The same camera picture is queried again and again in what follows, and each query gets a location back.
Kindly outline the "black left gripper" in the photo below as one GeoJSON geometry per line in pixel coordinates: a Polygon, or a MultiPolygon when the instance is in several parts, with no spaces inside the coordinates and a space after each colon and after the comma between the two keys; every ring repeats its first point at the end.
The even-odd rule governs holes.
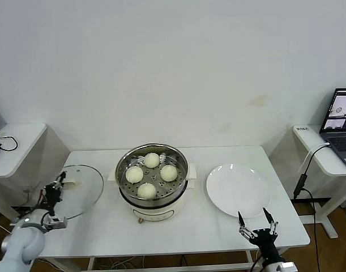
{"type": "Polygon", "coordinates": [[[63,182],[66,178],[66,172],[63,171],[59,175],[59,181],[55,181],[45,187],[46,210],[54,211],[54,207],[58,202],[61,202],[63,182]]]}

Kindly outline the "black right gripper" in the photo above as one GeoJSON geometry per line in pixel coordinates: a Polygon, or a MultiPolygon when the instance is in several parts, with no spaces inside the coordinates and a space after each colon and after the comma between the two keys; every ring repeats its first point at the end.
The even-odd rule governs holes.
{"type": "Polygon", "coordinates": [[[278,237],[276,229],[279,223],[273,219],[265,207],[263,212],[270,225],[270,229],[262,228],[252,231],[246,226],[241,213],[238,211],[238,223],[240,226],[238,231],[246,240],[249,240],[259,248],[263,262],[283,262],[283,258],[275,246],[275,240],[278,237]]]}

